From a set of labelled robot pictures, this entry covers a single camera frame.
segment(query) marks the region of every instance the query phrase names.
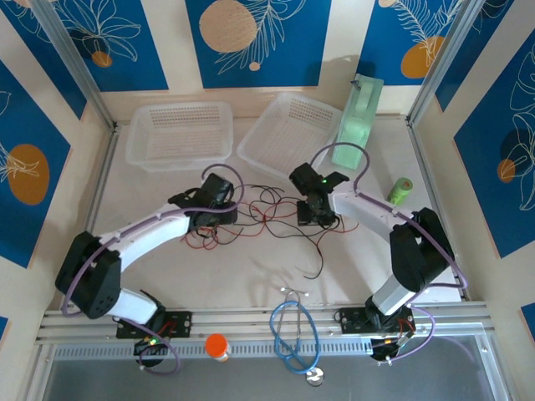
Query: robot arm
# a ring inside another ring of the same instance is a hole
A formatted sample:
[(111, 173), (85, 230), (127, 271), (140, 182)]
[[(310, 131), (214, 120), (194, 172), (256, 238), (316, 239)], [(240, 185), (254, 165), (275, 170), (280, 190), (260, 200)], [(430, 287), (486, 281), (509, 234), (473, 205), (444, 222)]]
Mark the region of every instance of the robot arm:
[(184, 236), (200, 227), (236, 222), (237, 210), (225, 213), (181, 213), (181, 210), (191, 208), (227, 209), (234, 205), (233, 202), (226, 201), (233, 191), (229, 181), (210, 174), (201, 188), (171, 197), (167, 204), (141, 221), (102, 236), (93, 236), (87, 231), (79, 234), (74, 238), (65, 257), (56, 278), (56, 287), (63, 294), (67, 294), (75, 276), (88, 258), (111, 243), (81, 277), (71, 300), (91, 319), (110, 315), (146, 325), (154, 320), (156, 315), (164, 313), (165, 308), (149, 294), (142, 295), (121, 288), (121, 273), (139, 257), (164, 242)]
[(365, 315), (374, 330), (390, 323), (410, 299), (448, 267), (446, 259), (406, 219), (422, 226), (453, 258), (434, 211), (407, 211), (365, 191), (355, 192), (345, 182), (349, 181), (345, 175), (333, 173), (322, 177), (307, 163), (299, 166), (290, 180), (307, 197), (298, 205), (300, 225), (330, 225), (338, 214), (358, 221), (389, 242), (393, 274), (366, 302)]

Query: white plastic basket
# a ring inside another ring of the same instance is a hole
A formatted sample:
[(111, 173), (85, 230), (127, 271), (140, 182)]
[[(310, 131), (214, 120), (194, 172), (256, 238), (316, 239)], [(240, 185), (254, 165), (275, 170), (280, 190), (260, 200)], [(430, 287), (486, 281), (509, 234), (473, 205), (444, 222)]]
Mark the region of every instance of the white plastic basket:
[[(279, 94), (237, 148), (252, 167), (283, 180), (318, 150), (333, 142), (342, 112), (299, 94)], [(313, 167), (319, 166), (327, 152)]]
[(130, 123), (126, 161), (147, 171), (203, 169), (230, 156), (232, 137), (228, 103), (144, 106)]

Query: battery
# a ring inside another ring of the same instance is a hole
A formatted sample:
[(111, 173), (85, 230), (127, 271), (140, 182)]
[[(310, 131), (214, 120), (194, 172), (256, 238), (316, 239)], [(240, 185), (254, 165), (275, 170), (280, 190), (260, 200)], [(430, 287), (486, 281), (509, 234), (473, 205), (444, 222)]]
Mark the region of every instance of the battery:
[(412, 191), (412, 181), (402, 177), (395, 182), (386, 200), (393, 205), (400, 206), (405, 202), (406, 197)]

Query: white table surface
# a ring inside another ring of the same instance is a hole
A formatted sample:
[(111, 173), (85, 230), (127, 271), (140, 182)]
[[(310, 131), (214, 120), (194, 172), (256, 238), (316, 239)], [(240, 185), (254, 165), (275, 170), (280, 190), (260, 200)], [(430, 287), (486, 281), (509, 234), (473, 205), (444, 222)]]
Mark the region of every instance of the white table surface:
[[(299, 196), (289, 183), (276, 180), (250, 168), (237, 157), (236, 147), (252, 126), (254, 119), (234, 122), (234, 152), (227, 160), (248, 184), (282, 187), (288, 195)], [(104, 189), (94, 234), (117, 230), (132, 221), (149, 215), (172, 195), (201, 183), (201, 172), (173, 171), (148, 173), (125, 161), (128, 126), (120, 132), (115, 157)], [(388, 195), (391, 186), (401, 176), (410, 178), (414, 190), (404, 207), (419, 210), (431, 207), (425, 190), (409, 134), (402, 118), (378, 118), (367, 149), (371, 156), (369, 173), (362, 179), (362, 188)], [(338, 170), (350, 178), (355, 171), (342, 169), (325, 158), (320, 172)], [(236, 183), (232, 173), (223, 169), (217, 174)], [(257, 192), (246, 193), (245, 200), (257, 199)], [(281, 206), (280, 213), (291, 212), (291, 206)], [(295, 217), (287, 219), (297, 224)], [(347, 227), (355, 222), (345, 219)], [(306, 227), (316, 232), (318, 227)], [(283, 225), (273, 229), (282, 235), (294, 233)], [(258, 227), (245, 232), (255, 233)], [(232, 236), (220, 235), (221, 241)], [(231, 245), (218, 246), (213, 251), (194, 250), (180, 240), (169, 241), (141, 257), (122, 276), (122, 286), (134, 291), (143, 289), (157, 297), (166, 307), (274, 307), (283, 300), (280, 287), (310, 292), (305, 305), (363, 303), (379, 289), (391, 274), (390, 247), (374, 232), (360, 226), (347, 234), (329, 233), (320, 242), (325, 258), (323, 273), (308, 280), (303, 273), (314, 275), (320, 260), (314, 246), (305, 238), (277, 239), (268, 232), (254, 238), (238, 238)], [(448, 269), (436, 282), (454, 282)], [(420, 296), (421, 302), (460, 301), (457, 290), (433, 288)]]

